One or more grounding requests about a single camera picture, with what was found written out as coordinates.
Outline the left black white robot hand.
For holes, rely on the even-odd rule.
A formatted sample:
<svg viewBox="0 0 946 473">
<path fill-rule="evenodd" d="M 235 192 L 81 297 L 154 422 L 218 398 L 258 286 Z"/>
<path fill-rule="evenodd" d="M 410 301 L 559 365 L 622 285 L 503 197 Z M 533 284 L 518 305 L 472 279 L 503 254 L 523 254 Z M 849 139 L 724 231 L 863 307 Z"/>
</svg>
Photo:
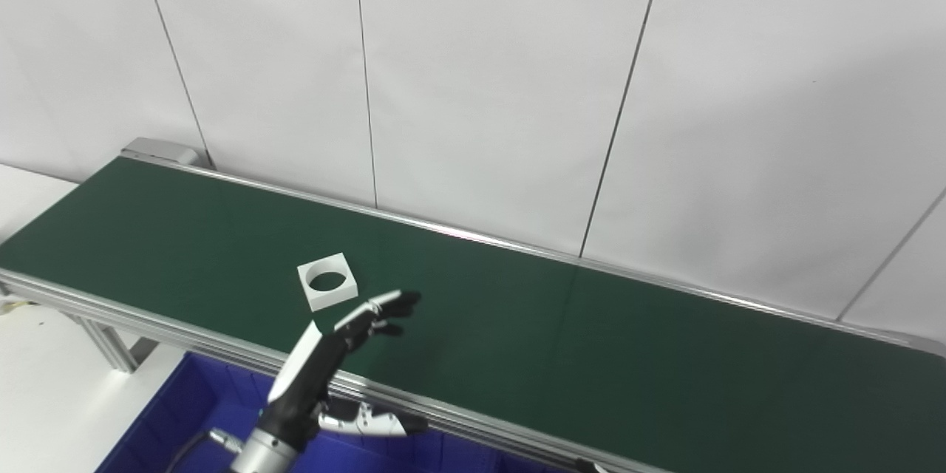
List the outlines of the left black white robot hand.
<svg viewBox="0 0 946 473">
<path fill-rule="evenodd" d="M 362 302 L 328 333 L 311 322 L 277 373 L 256 430 L 303 453 L 322 428 L 319 410 L 346 356 L 374 336 L 401 335 L 391 319 L 409 317 L 420 300 L 418 291 L 398 289 Z"/>
</svg>

